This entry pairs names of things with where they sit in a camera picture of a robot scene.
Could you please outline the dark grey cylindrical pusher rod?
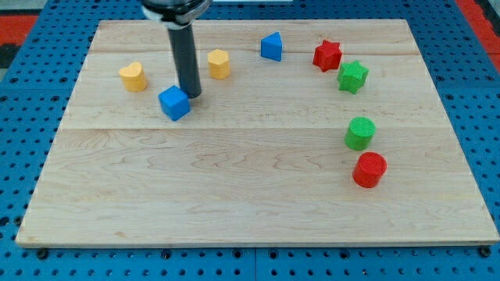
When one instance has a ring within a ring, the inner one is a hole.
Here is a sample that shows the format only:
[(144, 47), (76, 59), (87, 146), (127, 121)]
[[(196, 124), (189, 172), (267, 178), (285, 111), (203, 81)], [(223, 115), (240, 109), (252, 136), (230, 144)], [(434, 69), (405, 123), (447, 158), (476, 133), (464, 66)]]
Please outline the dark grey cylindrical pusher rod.
[(197, 98), (202, 92), (202, 86), (192, 25), (169, 30), (169, 38), (180, 89), (189, 98)]

